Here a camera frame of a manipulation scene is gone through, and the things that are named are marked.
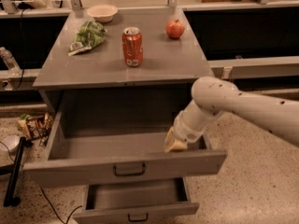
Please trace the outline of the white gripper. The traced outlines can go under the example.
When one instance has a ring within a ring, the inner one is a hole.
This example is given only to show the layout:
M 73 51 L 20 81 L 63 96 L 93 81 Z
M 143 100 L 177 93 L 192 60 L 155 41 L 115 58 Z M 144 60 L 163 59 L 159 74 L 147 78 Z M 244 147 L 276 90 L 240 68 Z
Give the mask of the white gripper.
M 164 151 L 183 151 L 203 135 L 206 117 L 201 112 L 180 111 L 164 139 Z

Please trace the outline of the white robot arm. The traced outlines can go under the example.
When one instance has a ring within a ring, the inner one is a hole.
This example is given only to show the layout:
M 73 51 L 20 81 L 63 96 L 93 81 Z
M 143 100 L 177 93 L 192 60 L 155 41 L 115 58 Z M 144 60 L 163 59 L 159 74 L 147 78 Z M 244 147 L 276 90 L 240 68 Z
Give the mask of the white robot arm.
M 241 91 L 235 84 L 215 77 L 200 77 L 192 85 L 192 100 L 178 113 L 164 140 L 164 150 L 187 149 L 223 112 L 299 146 L 299 102 Z

